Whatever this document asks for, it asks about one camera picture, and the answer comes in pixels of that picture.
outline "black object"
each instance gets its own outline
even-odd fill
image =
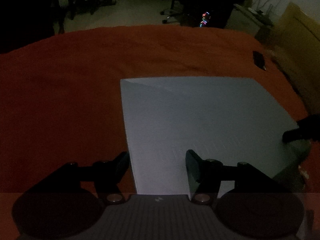
[[[129,154],[122,152],[111,162],[96,162],[89,167],[63,165],[14,203],[12,217],[18,230],[39,239],[57,239],[88,229],[106,206],[124,202],[116,184],[129,162]],[[93,181],[101,201],[82,189],[80,181]]]
[[[1,0],[0,53],[54,35],[50,0]]]
[[[256,14],[253,15],[259,22],[263,23],[264,25],[273,27],[274,24],[273,22],[269,19],[269,17],[265,16],[265,15],[260,15],[260,14]]]
[[[66,16],[66,10],[62,8],[59,4],[59,0],[50,0],[50,20],[51,22],[58,22],[59,24],[59,34],[64,33],[64,18]]]
[[[264,61],[263,55],[261,53],[255,51],[255,50],[253,51],[253,61],[254,61],[254,64],[258,68],[266,70],[266,66],[265,66],[265,61]]]
[[[202,204],[216,201],[222,180],[234,180],[235,188],[216,203],[220,221],[242,235],[279,238],[297,233],[304,216],[301,201],[280,184],[248,163],[224,166],[217,160],[202,160],[193,150],[186,153],[189,176],[199,183],[192,196],[208,195]]]
[[[282,135],[284,143],[301,139],[320,141],[320,114],[310,115],[297,121],[299,128],[286,131]]]
[[[232,231],[254,237],[294,234],[302,222],[300,200],[247,163],[224,166],[188,150],[187,170],[199,182],[191,201],[186,195],[132,195],[125,202],[116,184],[128,165],[126,152],[89,167],[65,164],[14,203],[20,233],[39,239],[78,234],[79,240],[222,240],[242,239]],[[222,180],[235,180],[235,189],[217,201]],[[94,181],[99,199],[81,189],[80,181]]]
[[[174,1],[172,0],[171,8],[173,9]],[[207,23],[207,27],[224,28],[233,10],[233,4],[242,3],[244,0],[178,0],[183,5],[183,11],[180,12],[184,17],[180,21],[181,25],[185,22],[195,23],[188,25],[191,27],[199,27],[202,20],[202,14],[209,12],[211,20]],[[173,12],[169,16],[176,16],[179,13]]]

